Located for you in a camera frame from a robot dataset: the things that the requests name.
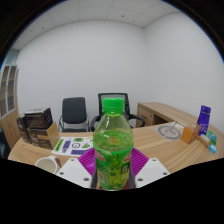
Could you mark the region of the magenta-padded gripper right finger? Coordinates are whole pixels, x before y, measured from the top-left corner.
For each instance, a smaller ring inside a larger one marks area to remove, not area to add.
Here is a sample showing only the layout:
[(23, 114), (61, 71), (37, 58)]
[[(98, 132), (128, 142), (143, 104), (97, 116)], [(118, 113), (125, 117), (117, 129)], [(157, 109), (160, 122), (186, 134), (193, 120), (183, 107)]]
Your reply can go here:
[(132, 150), (129, 171), (131, 189), (143, 187), (169, 174), (157, 158), (148, 158), (136, 148)]

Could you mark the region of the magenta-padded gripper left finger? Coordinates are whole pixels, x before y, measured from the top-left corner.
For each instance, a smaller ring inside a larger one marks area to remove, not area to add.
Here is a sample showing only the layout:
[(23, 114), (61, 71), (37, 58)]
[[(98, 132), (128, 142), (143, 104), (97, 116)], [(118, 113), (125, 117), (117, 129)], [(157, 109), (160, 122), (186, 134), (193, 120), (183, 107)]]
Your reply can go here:
[(56, 175), (81, 187), (95, 188), (97, 171), (94, 149), (88, 150), (79, 158), (70, 158)]

